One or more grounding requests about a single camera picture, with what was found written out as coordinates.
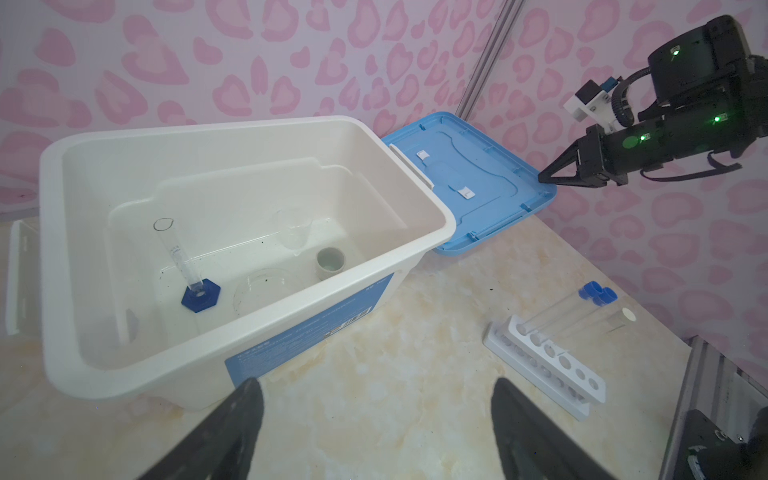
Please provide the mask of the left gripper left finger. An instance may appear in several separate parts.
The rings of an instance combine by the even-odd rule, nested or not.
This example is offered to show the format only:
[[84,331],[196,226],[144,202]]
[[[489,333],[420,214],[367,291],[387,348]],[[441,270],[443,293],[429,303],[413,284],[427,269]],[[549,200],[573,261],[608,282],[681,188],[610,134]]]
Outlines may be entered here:
[[245,479],[263,415],[261,385],[249,378],[142,477]]

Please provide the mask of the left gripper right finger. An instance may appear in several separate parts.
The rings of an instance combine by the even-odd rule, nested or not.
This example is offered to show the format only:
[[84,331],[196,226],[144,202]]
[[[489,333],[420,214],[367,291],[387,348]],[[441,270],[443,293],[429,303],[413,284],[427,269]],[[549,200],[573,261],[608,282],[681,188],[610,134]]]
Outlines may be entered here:
[[496,380],[490,408],[506,479],[612,477],[510,380]]

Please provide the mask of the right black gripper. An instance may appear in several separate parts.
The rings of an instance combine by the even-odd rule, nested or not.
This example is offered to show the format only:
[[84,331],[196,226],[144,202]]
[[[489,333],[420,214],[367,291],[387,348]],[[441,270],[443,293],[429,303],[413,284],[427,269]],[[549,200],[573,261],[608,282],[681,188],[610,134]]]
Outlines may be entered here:
[[722,15],[654,50],[616,86],[612,107],[622,130],[588,128],[539,173],[541,184],[625,185],[632,172],[700,153],[739,158],[767,134],[767,60]]

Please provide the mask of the blue capped test tube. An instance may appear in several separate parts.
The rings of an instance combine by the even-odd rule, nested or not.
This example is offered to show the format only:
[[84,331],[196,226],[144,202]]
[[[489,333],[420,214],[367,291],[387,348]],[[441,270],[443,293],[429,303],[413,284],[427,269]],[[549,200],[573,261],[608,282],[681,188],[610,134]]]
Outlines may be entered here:
[[596,281],[584,284],[576,292],[563,297],[553,305],[539,312],[532,318],[518,324],[517,331],[522,335],[528,335],[534,331],[540,331],[554,321],[559,320],[564,314],[576,307],[589,304],[594,298],[603,293],[603,287]]
[[574,326],[598,309],[610,305],[618,299],[617,293],[610,287],[601,288],[598,294],[590,295],[588,298],[583,298],[581,293],[578,293],[577,297],[577,304],[567,307],[532,335],[532,341],[535,345],[540,346],[553,339],[568,327]]

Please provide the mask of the blue base graduated cylinder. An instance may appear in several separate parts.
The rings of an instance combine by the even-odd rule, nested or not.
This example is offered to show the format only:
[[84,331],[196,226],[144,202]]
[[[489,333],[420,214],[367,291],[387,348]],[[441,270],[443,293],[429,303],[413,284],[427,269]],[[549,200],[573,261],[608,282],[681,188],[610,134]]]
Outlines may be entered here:
[[186,287],[181,305],[200,313],[217,305],[221,287],[210,279],[204,279],[193,265],[191,257],[181,245],[173,218],[162,217],[154,221],[153,230],[185,280]]

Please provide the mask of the clear petri dish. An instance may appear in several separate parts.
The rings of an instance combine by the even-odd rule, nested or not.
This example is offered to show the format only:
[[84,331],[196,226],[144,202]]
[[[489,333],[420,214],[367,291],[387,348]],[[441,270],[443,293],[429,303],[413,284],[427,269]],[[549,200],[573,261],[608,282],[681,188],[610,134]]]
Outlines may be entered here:
[[301,289],[301,281],[291,272],[279,268],[261,269],[249,274],[237,285],[233,296],[233,310],[239,318]]

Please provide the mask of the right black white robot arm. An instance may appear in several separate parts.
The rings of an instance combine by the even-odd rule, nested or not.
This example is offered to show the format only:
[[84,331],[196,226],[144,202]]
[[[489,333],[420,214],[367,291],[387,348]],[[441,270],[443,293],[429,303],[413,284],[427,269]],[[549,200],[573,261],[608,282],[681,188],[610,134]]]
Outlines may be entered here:
[[663,44],[628,77],[586,82],[565,105],[593,120],[538,176],[542,184],[602,188],[625,185],[632,172],[656,181],[669,162],[706,154],[709,169],[667,176],[683,182],[724,175],[767,134],[767,60],[751,53],[739,22],[716,17]]

